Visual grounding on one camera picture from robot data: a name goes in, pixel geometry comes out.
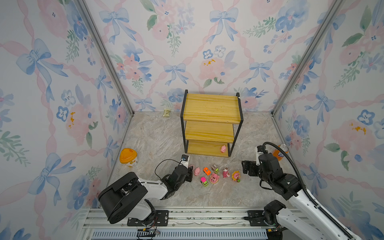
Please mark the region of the pink green toy car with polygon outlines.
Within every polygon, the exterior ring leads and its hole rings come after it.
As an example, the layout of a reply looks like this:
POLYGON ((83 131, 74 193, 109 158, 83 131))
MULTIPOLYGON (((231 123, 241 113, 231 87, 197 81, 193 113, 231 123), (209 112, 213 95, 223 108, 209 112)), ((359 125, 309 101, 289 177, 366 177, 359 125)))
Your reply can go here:
POLYGON ((209 184, 205 177, 201 177, 201 183, 203 184, 204 187, 206 187, 209 184))

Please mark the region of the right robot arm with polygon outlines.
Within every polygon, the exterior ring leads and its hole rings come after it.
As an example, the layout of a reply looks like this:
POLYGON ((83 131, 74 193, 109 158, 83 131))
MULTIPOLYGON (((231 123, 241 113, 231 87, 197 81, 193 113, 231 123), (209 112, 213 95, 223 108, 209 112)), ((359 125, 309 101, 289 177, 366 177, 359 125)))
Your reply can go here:
POLYGON ((296 217, 286 205, 274 200, 264 207, 263 215, 246 217, 251 224, 264 222, 275 228, 275 232, 278 227, 283 227, 304 240, 360 239, 360 236, 335 219, 315 200, 301 184, 299 177, 284 173, 278 159, 271 153, 259 155, 256 161, 243 161, 242 168, 245 175, 260 178, 261 183, 267 183, 270 190, 291 203, 311 221, 307 224, 296 217))

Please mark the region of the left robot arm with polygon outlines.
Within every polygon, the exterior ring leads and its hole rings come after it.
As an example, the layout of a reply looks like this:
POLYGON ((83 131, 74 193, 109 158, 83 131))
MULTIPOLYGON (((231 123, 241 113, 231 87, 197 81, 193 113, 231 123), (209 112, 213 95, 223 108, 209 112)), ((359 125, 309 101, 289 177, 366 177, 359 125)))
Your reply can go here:
POLYGON ((170 175, 154 182, 129 172, 104 189, 99 194, 98 201, 110 224, 116 224, 128 217, 148 226, 157 218, 157 210, 150 200, 169 199, 189 175, 189 169, 183 164, 178 165, 170 175))

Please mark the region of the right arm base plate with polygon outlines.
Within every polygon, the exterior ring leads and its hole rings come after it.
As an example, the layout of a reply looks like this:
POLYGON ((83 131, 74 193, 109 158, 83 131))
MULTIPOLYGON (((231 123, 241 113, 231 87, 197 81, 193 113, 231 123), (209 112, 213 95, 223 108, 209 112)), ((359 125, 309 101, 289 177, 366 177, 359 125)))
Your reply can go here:
POLYGON ((283 212, 271 212, 261 210, 247 211, 247 215, 243 217, 245 221, 248 221, 251 227, 267 227, 278 228, 279 226, 286 226, 289 217, 284 216, 283 212))

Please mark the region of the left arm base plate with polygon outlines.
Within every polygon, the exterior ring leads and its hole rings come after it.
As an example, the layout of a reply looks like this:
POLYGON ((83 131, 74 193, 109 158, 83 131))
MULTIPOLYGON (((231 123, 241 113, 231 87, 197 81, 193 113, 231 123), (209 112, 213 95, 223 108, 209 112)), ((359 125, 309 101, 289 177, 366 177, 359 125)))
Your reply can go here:
POLYGON ((128 227, 166 227, 169 221, 168 210, 155 210, 145 220, 141 221, 135 218, 128 218, 128 227))

